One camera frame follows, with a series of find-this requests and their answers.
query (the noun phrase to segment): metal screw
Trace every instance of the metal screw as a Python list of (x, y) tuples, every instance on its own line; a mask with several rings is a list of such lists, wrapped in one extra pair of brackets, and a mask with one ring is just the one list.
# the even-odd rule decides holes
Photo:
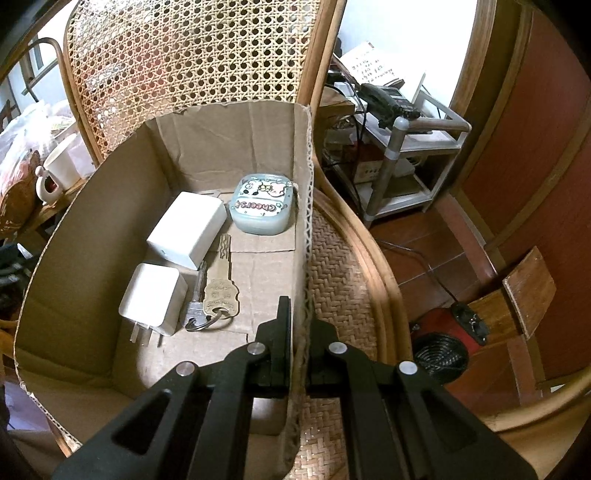
[(182, 362), (177, 365), (176, 370), (181, 377), (188, 377), (195, 371), (195, 365), (191, 362)]
[(329, 345), (329, 350), (336, 355), (342, 355), (347, 351), (347, 346), (343, 342), (332, 342)]
[(415, 362), (409, 362), (408, 360), (400, 362), (398, 368), (404, 375), (414, 375), (418, 372), (417, 364)]
[(251, 355), (260, 355), (262, 353), (265, 353), (266, 348), (267, 347), (265, 347), (265, 345), (261, 342), (252, 342), (248, 344), (248, 346), (246, 347), (246, 351)]

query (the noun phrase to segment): black cable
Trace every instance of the black cable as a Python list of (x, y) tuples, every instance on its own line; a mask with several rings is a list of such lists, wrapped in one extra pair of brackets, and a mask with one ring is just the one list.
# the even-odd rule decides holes
[(454, 302), (456, 302), (456, 303), (458, 302), (456, 296), (439, 279), (439, 277), (435, 273), (435, 270), (433, 270), (433, 267), (429, 263), (429, 260), (427, 260), (427, 257), (425, 257), (425, 255), (423, 255), (420, 251), (415, 250), (414, 248), (409, 248), (409, 247), (404, 247), (402, 245), (393, 244), (392, 242), (388, 242), (386, 240), (381, 240), (379, 238), (376, 238), (375, 241), (377, 241), (377, 243), (379, 243), (379, 244), (384, 244), (384, 245), (388, 245), (389, 247), (399, 248), (400, 250), (405, 250), (407, 252), (412, 252), (413, 254), (418, 255), (423, 260), (424, 264), (427, 266), (428, 273), (430, 273), (433, 276), (435, 281), (437, 283), (439, 283), (441, 288), (447, 292), (447, 294), (453, 299)]

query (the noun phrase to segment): white mug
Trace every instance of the white mug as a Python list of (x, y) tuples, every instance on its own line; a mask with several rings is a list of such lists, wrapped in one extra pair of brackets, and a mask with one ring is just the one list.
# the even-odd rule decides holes
[[(55, 202), (68, 189), (71, 189), (78, 180), (78, 174), (74, 162), (70, 158), (69, 147), (76, 138), (76, 134), (71, 134), (65, 140), (60, 142), (56, 148), (49, 154), (42, 167), (35, 169), (37, 179), (37, 196), (46, 203)], [(45, 186), (47, 177), (56, 183), (57, 188), (50, 192)]]

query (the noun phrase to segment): black fan grille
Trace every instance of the black fan grille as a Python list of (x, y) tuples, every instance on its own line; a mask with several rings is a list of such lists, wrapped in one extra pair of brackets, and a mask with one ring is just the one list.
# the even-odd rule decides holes
[(413, 342), (414, 361), (441, 385), (453, 382), (468, 367), (468, 350), (456, 337), (428, 333)]

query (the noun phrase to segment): brass key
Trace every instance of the brass key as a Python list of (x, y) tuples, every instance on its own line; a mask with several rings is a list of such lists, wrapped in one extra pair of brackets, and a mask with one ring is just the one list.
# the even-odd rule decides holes
[(203, 310), (212, 318), (235, 317), (239, 311), (238, 288), (230, 280), (230, 240), (227, 233), (220, 236), (220, 246), (213, 265), (207, 271)]

